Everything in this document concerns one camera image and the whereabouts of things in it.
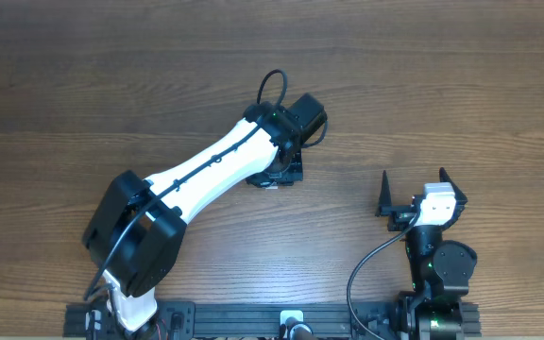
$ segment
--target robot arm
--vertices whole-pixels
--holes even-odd
[[[260,94],[274,73],[282,71],[266,76]],[[92,286],[101,274],[125,333],[152,331],[154,286],[174,265],[188,223],[209,203],[243,179],[258,187],[301,180],[300,150],[327,114],[307,93],[289,109],[282,97],[273,106],[258,95],[230,133],[190,160],[144,180],[126,171],[110,184],[83,244],[100,267]],[[85,298],[93,293],[90,287]]]

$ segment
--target wood grain surface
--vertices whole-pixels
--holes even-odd
[[[444,166],[469,197],[446,234],[479,262],[485,335],[544,335],[544,1],[0,0],[0,335],[60,335],[95,266],[80,236],[110,181],[225,135],[273,68],[330,117],[305,179],[244,183],[188,228],[158,298],[342,302]],[[276,80],[265,96],[273,99]],[[409,289],[400,245],[356,300]]]

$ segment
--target black mounting base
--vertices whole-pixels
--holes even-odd
[[[346,304],[194,304],[183,301],[158,301],[159,318],[164,320],[161,339],[190,340],[214,337],[265,337],[279,336],[281,311],[300,310],[304,321],[311,326],[317,338],[371,339],[372,336],[357,331]],[[398,340],[390,331],[389,315],[393,303],[354,303],[359,318],[387,340]],[[475,304],[463,304],[465,337],[481,336],[480,314]],[[114,324],[104,299],[92,305],[74,304],[66,307],[65,337],[96,339],[123,339]],[[149,337],[159,339],[155,331]]]

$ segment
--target black cable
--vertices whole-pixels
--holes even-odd
[[[260,103],[260,100],[262,98],[262,90],[264,89],[265,82],[270,78],[270,76],[280,73],[282,75],[282,92],[280,93],[279,100],[277,100],[276,105],[273,109],[273,111],[276,111],[276,109],[279,108],[281,105],[282,99],[284,99],[284,95],[287,92],[287,75],[284,73],[284,71],[276,69],[268,73],[262,80],[262,84],[260,85],[260,90],[257,94],[257,103]],[[231,147],[227,148],[226,150],[222,151],[221,153],[217,155],[213,155],[210,160],[205,161],[204,163],[200,164],[195,170],[188,173],[186,176],[180,179],[175,179],[174,183],[167,187],[167,189],[163,190],[160,194],[156,195],[154,198],[152,198],[148,203],[146,203],[141,210],[136,212],[135,216],[127,223],[127,226],[125,229],[121,232],[121,235],[115,242],[114,246],[112,246],[112,249],[110,250],[109,255],[107,256],[106,260],[100,265],[98,268],[98,271],[93,276],[92,282],[88,286],[87,290],[85,291],[85,294],[83,295],[83,300],[87,301],[90,296],[95,293],[94,287],[97,285],[98,281],[102,277],[102,274],[104,274],[104,271],[106,268],[111,264],[112,258],[114,255],[116,255],[116,252],[119,248],[119,245],[121,245],[121,241],[126,237],[126,235],[129,233],[131,228],[152,208],[155,204],[157,204],[159,201],[161,201],[167,194],[171,193],[172,191],[179,188],[179,186],[183,183],[185,183],[188,179],[193,177],[194,175],[198,174],[203,169],[211,166],[215,162],[221,162],[222,158],[226,155],[228,155],[232,151],[236,151],[238,147],[242,144],[244,144],[251,136],[253,136],[258,130],[260,129],[260,125],[256,126],[254,129],[252,129],[243,139],[238,141],[237,143],[233,144]]]
[[[372,258],[375,254],[377,254],[378,252],[384,250],[386,247],[390,246],[391,244],[393,244],[394,242],[398,241],[399,239],[401,239],[402,237],[404,237],[404,235],[406,235],[407,232],[409,232],[414,226],[415,226],[415,222],[418,220],[419,218],[419,215],[420,215],[420,211],[417,211],[416,214],[415,214],[415,217],[413,217],[413,219],[411,220],[411,222],[409,223],[408,227],[406,227],[400,234],[392,237],[391,239],[389,239],[388,241],[386,241],[384,244],[376,247],[373,249],[373,251],[369,252],[368,254],[366,254],[366,256],[358,263],[358,265],[356,265],[356,267],[354,268],[354,270],[351,272],[351,275],[349,276],[349,280],[348,280],[348,287],[347,287],[347,296],[346,296],[346,300],[348,301],[348,309],[349,309],[349,313],[351,314],[351,316],[356,320],[356,322],[358,323],[358,325],[360,325],[360,327],[365,330],[366,332],[368,332],[369,334],[373,335],[374,337],[376,337],[377,339],[379,340],[385,340],[383,339],[381,336],[379,336],[377,333],[375,333],[374,331],[370,330],[367,326],[365,326],[365,324],[360,321],[360,319],[358,318],[358,316],[356,315],[356,312],[354,312],[354,307],[352,306],[351,304],[351,285],[354,283],[354,279],[356,278],[356,274],[358,274],[358,271],[360,270],[360,268],[363,267],[363,265],[366,264],[366,262],[368,260],[370,260],[370,258]]]
[[[322,140],[325,139],[325,135],[327,134],[327,128],[329,127],[329,121],[326,120],[325,121],[325,126],[322,128],[322,133],[320,133],[320,137],[318,137],[318,139],[316,140],[316,142],[314,143],[310,143],[310,144],[304,144],[301,146],[301,148],[308,148],[308,147],[312,147],[314,145],[318,145],[320,142],[322,142]]]

